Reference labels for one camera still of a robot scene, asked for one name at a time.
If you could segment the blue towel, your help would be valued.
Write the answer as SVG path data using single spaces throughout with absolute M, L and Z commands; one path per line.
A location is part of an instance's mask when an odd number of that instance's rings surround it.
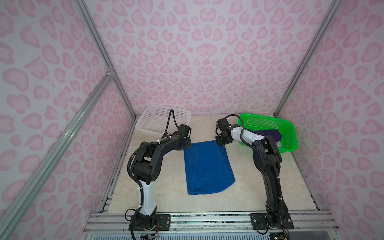
M 220 193 L 235 183 L 227 150 L 216 141 L 192 144 L 184 150 L 189 195 Z

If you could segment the purple towel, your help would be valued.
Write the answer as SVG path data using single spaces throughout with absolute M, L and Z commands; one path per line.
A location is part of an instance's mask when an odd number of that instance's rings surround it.
M 279 132 L 279 130 L 258 130 L 253 131 L 253 133 L 264 137 L 271 136 L 275 142 L 280 142 L 282 139 L 282 134 Z

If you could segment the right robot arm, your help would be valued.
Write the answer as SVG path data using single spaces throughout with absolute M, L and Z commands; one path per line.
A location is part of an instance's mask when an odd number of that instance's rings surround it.
M 251 148 L 254 165 L 262 175 L 266 190 L 266 216 L 262 226 L 268 230 L 280 229 L 287 234 L 294 225 L 283 198 L 280 181 L 282 156 L 275 139 L 247 130 L 240 116 L 231 114 L 217 121 L 216 142 L 224 146 L 233 141 Z

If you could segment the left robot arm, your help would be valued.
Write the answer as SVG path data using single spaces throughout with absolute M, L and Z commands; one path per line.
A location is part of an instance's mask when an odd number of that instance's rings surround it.
M 182 124 L 177 131 L 164 134 L 155 142 L 142 142 L 128 160 L 127 173 L 139 187 L 139 206 L 130 219 L 130 231 L 149 231 L 159 226 L 155 201 L 155 180 L 158 179 L 163 159 L 171 151 L 192 147 L 191 127 Z

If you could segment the white plastic basket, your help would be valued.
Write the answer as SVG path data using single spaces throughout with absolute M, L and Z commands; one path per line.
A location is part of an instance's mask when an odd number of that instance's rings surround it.
M 174 110 L 178 126 L 181 124 L 189 125 L 192 117 L 192 112 L 190 110 L 152 104 L 140 115 L 135 125 L 135 129 L 145 135 L 160 138 L 166 130 L 171 109 Z

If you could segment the green plastic basket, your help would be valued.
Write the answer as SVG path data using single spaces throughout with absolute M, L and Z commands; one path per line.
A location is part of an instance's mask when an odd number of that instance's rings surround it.
M 297 135 L 294 125 L 283 119 L 256 115 L 241 114 L 245 128 L 250 131 L 277 130 L 282 135 L 279 146 L 280 153 L 294 152 L 298 148 Z

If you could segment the left diagonal aluminium strut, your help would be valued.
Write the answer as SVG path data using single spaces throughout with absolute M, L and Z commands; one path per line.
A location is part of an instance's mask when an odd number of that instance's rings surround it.
M 70 122 L 62 136 L 43 159 L 35 173 L 27 181 L 17 198 L 12 202 L 1 219 L 2 240 L 7 240 L 12 235 L 114 77 L 115 73 L 111 72 L 104 76 L 103 80 L 98 84 L 80 108 L 77 115 Z

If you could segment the left corner aluminium post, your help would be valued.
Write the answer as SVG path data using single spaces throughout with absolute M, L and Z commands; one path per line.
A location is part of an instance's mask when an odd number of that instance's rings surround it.
M 118 89 L 118 93 L 122 97 L 124 105 L 126 106 L 127 110 L 129 111 L 132 119 L 135 120 L 136 115 L 133 111 L 132 105 L 129 102 L 128 96 L 127 96 L 127 94 L 123 88 L 123 84 L 121 83 L 121 80 L 120 80 L 120 78 L 116 72 L 116 69 L 113 66 L 111 58 L 107 52 L 106 46 L 103 43 L 103 40 L 102 40 L 102 38 L 101 38 L 97 28 L 96 28 L 96 24 L 93 21 L 93 18 L 89 12 L 89 9 L 87 7 L 86 2 L 83 0 L 74 0 L 73 2 L 76 5 L 84 23 L 85 23 L 85 26 L 86 26 L 87 30 L 89 31 L 89 33 L 90 33 L 90 35 L 91 35 L 91 37 L 95 43 L 95 46 L 96 46 L 102 60 L 105 63 L 105 66 L 108 69 L 108 73 L 110 73 L 110 75 L 112 76 L 112 80 Z

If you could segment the corner aluminium post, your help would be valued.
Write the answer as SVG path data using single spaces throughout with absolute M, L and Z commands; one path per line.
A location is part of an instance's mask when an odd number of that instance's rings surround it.
M 110 75 L 112 76 L 112 80 L 118 89 L 118 93 L 122 97 L 124 105 L 126 106 L 127 110 L 129 111 L 132 119 L 135 120 L 136 115 L 133 111 L 132 105 L 129 102 L 128 96 L 127 96 L 127 94 L 123 88 L 123 84 L 121 83 L 121 80 L 120 80 L 120 78 L 116 72 L 116 69 L 113 66 L 111 58 L 107 52 L 106 46 L 103 43 L 103 40 L 102 40 L 102 38 L 101 38 L 97 28 L 96 28 L 96 24 L 93 21 L 93 18 L 89 12 L 89 9 L 87 7 L 86 2 L 83 0 L 74 0 L 73 2 L 76 5 L 84 23 L 85 23 L 85 26 L 86 26 L 87 30 L 89 31 L 89 33 L 90 33 L 90 35 L 91 35 L 91 37 L 95 43 L 95 46 L 96 46 L 102 60 L 105 63 L 105 66 L 108 69 L 108 73 L 110 73 Z
M 314 34 L 313 39 L 311 40 L 308 49 L 306 50 L 303 59 L 298 65 L 297 70 L 295 71 L 290 83 L 288 84 L 288 87 L 286 91 L 283 94 L 283 97 L 278 104 L 278 107 L 276 111 L 274 112 L 273 116 L 275 118 L 279 118 L 283 114 L 283 108 L 286 105 L 286 103 L 289 100 L 289 97 L 291 93 L 293 92 L 294 88 L 296 87 L 297 83 L 299 82 L 305 68 L 307 67 L 308 63 L 310 62 L 312 56 L 315 54 L 322 38 L 325 36 L 327 30 L 330 28 L 334 18 L 338 14 L 341 6 L 343 5 L 344 1 L 341 0 L 333 0 L 331 1 L 330 7 L 328 8 L 325 16 L 323 17 L 321 24 L 319 25 L 317 31 Z

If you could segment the right corner aluminium post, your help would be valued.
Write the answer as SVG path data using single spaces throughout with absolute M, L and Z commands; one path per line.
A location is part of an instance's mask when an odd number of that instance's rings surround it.
M 317 31 L 314 34 L 313 39 L 311 40 L 308 49 L 306 50 L 303 59 L 298 65 L 297 70 L 295 71 L 290 83 L 288 84 L 288 87 L 286 91 L 283 94 L 283 97 L 278 104 L 278 107 L 276 111 L 274 112 L 273 116 L 275 118 L 279 118 L 283 114 L 283 108 L 286 105 L 286 103 L 289 100 L 289 97 L 291 93 L 293 92 L 294 88 L 296 87 L 297 83 L 299 82 L 305 68 L 307 67 L 308 63 L 310 62 L 312 56 L 315 54 L 322 38 L 325 36 L 327 30 L 330 28 L 334 18 L 338 14 L 341 6 L 343 5 L 344 1 L 341 0 L 333 0 L 331 1 L 330 7 L 328 8 L 325 16 L 323 17 L 321 24 L 319 25 Z

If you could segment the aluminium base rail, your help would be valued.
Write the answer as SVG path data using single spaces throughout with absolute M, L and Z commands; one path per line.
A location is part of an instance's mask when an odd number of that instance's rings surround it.
M 150 231 L 131 232 L 129 213 L 91 214 L 83 240 L 342 240 L 329 211 L 291 211 L 285 229 L 269 228 L 264 212 L 162 213 Z

